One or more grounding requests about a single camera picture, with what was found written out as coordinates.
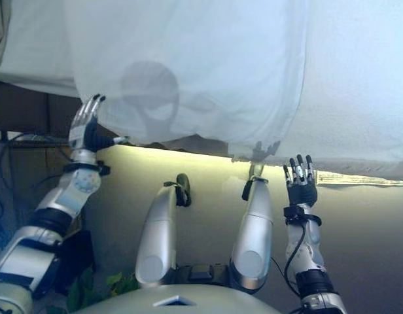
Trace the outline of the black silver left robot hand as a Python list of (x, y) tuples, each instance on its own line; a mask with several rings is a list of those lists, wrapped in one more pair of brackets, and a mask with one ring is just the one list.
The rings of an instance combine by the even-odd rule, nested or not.
[(100, 135), (97, 132), (98, 110), (106, 99), (105, 95), (96, 94), (85, 101), (76, 112), (69, 129), (68, 142), (72, 150), (99, 150), (125, 144), (129, 141), (128, 136), (113, 137)]

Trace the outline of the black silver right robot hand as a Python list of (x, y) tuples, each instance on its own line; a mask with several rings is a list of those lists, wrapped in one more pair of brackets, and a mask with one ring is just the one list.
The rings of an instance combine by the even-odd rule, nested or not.
[(291, 171), (286, 165), (283, 166), (289, 205), (306, 204), (313, 207), (317, 201), (317, 188), (311, 156), (307, 155), (304, 161), (302, 155), (298, 154), (296, 158), (290, 158), (289, 163)]

